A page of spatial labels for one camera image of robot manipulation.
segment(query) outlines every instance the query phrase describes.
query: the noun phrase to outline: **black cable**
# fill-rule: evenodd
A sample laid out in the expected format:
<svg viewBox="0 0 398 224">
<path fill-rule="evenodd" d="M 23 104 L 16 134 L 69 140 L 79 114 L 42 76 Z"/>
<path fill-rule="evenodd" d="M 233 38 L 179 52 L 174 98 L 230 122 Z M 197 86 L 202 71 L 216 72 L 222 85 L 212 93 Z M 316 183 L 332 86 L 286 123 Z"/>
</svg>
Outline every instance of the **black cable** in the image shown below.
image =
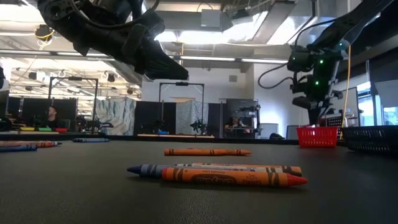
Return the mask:
<svg viewBox="0 0 398 224">
<path fill-rule="evenodd" d="M 152 7 L 152 9 L 156 9 L 156 7 L 159 5 L 160 0 L 156 0 L 154 6 Z M 98 28 L 102 28 L 102 29 L 113 29 L 113 28 L 122 28 L 122 27 L 127 27 L 132 23 L 136 23 L 136 20 L 124 23 L 124 24 L 117 24 L 117 25 L 102 25 L 96 22 L 91 21 L 91 19 L 85 17 L 79 10 L 79 8 L 77 8 L 75 0 L 69 0 L 69 3 L 72 7 L 72 9 L 75 11 L 75 13 L 80 16 L 82 19 L 84 19 L 86 22 L 88 22 L 89 24 L 98 27 Z"/>
<path fill-rule="evenodd" d="M 304 31 L 309 30 L 309 29 L 311 29 L 311 28 L 313 28 L 313 27 L 316 27 L 316 26 L 320 26 L 320 25 L 324 25 L 324 24 L 331 23 L 331 22 L 335 22 L 336 20 L 337 20 L 337 18 L 336 18 L 336 19 L 329 20 L 329 21 L 325 21 L 325 22 L 320 22 L 320 23 L 311 25 L 311 26 L 309 26 L 309 27 L 307 27 L 307 28 L 301 30 L 301 31 L 298 33 L 298 35 L 297 35 L 296 41 L 295 41 L 295 43 L 294 43 L 294 48 L 297 47 L 297 42 L 299 41 L 300 35 L 301 35 Z"/>
<path fill-rule="evenodd" d="M 321 113 L 321 115 L 318 117 L 318 121 L 317 123 L 319 123 L 319 121 L 321 120 L 322 116 L 328 111 L 328 109 L 330 108 L 330 106 L 328 106 L 327 108 L 325 108 L 325 110 Z"/>
<path fill-rule="evenodd" d="M 270 70 L 268 70 L 268 71 L 265 71 L 263 74 L 261 74 L 260 77 L 259 77 L 259 79 L 257 80 L 259 86 L 260 86 L 261 88 L 266 89 L 266 90 L 270 90 L 270 89 L 272 89 L 272 88 L 275 88 L 275 87 L 279 86 L 282 82 L 284 82 L 284 81 L 286 81 L 286 80 L 293 80 L 292 77 L 286 77 L 286 78 L 282 79 L 279 83 L 277 83 L 277 84 L 275 84 L 275 85 L 273 85 L 273 86 L 263 86 L 263 85 L 261 85 L 261 83 L 260 83 L 261 78 L 262 78 L 265 74 L 267 74 L 267 73 L 269 73 L 269 72 L 272 72 L 272 71 L 275 71 L 275 70 L 278 70 L 278 69 L 280 69 L 280 68 L 282 68 L 282 67 L 284 67 L 284 66 L 286 66 L 286 65 L 287 65 L 287 63 L 286 63 L 286 64 L 283 64 L 283 65 L 280 65 L 280 66 L 278 66 L 278 67 L 272 68 L 272 69 L 270 69 Z"/>
<path fill-rule="evenodd" d="M 213 9 L 213 6 L 211 6 L 211 5 L 208 4 L 207 2 L 201 2 L 201 3 L 199 4 L 199 6 L 197 7 L 197 12 L 199 11 L 199 7 L 200 7 L 203 3 L 205 3 L 206 5 L 208 5 L 211 9 Z"/>
<path fill-rule="evenodd" d="M 160 0 L 156 0 L 155 4 L 152 6 L 152 10 L 153 10 L 153 11 L 157 8 L 157 6 L 159 5 L 159 3 L 160 3 Z"/>
</svg>

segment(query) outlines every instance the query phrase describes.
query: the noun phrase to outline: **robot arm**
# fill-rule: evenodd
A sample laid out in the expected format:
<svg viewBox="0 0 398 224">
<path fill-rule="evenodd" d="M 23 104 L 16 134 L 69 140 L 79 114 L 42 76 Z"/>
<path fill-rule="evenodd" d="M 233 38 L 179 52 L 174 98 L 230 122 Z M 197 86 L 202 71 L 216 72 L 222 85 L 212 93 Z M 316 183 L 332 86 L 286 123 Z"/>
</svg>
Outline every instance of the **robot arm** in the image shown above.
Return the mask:
<svg viewBox="0 0 398 224">
<path fill-rule="evenodd" d="M 45 23 L 82 55 L 95 49 L 151 79 L 186 80 L 188 71 L 154 41 L 165 29 L 157 4 L 143 15 L 142 0 L 38 0 L 37 7 Z M 134 20 L 125 23 L 130 13 Z"/>
<path fill-rule="evenodd" d="M 308 110 L 310 124 L 316 124 L 319 117 L 331 105 L 333 97 L 342 98 L 339 91 L 333 90 L 336 74 L 345 50 L 360 35 L 366 24 L 386 8 L 394 0 L 363 0 L 361 4 L 348 14 L 335 20 L 326 28 L 319 38 L 307 48 L 294 47 L 287 68 L 294 72 L 293 93 L 304 92 L 305 96 L 294 98 L 293 104 Z M 309 72 L 297 80 L 298 72 Z"/>
</svg>

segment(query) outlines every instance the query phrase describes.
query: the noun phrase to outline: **person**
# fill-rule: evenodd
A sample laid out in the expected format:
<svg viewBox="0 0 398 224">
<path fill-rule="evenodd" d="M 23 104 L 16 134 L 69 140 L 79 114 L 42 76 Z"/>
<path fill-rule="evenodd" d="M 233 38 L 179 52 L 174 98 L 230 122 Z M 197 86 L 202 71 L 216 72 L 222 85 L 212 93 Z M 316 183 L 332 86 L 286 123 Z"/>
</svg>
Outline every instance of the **person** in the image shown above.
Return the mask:
<svg viewBox="0 0 398 224">
<path fill-rule="evenodd" d="M 49 118 L 47 121 L 47 127 L 49 128 L 58 127 L 57 109 L 54 107 L 54 105 L 49 107 Z"/>
<path fill-rule="evenodd" d="M 246 125 L 243 124 L 241 118 L 238 118 L 238 117 L 230 118 L 228 124 L 225 125 L 225 129 L 228 129 L 228 128 L 243 128 L 243 127 L 246 127 Z M 248 134 L 248 133 L 250 133 L 250 129 L 244 129 L 242 132 Z"/>
</svg>

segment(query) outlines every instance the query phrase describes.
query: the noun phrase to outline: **table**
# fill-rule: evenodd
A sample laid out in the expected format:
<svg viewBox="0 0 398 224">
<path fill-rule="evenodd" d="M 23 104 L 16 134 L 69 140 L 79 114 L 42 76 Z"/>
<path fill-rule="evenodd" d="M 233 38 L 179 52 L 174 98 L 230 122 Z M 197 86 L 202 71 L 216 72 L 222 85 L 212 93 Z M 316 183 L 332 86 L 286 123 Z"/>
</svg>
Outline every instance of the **table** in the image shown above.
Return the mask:
<svg viewBox="0 0 398 224">
<path fill-rule="evenodd" d="M 165 147 L 250 149 L 246 157 L 164 156 Z M 300 166 L 291 189 L 142 179 L 138 164 Z M 111 141 L 0 154 L 1 223 L 396 223 L 398 163 L 336 149 L 269 144 Z"/>
<path fill-rule="evenodd" d="M 138 137 L 163 137 L 163 138 L 214 138 L 214 136 L 188 135 L 188 134 L 137 134 Z"/>
</svg>

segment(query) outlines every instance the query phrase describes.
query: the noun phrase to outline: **red basket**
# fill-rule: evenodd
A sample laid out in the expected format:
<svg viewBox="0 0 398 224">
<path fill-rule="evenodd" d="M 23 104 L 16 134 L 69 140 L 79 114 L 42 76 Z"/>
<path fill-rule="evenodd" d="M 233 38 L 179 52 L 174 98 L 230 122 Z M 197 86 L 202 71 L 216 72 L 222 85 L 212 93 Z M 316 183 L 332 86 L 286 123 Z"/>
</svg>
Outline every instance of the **red basket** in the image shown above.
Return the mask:
<svg viewBox="0 0 398 224">
<path fill-rule="evenodd" d="M 297 128 L 300 147 L 335 147 L 338 127 Z"/>
</svg>

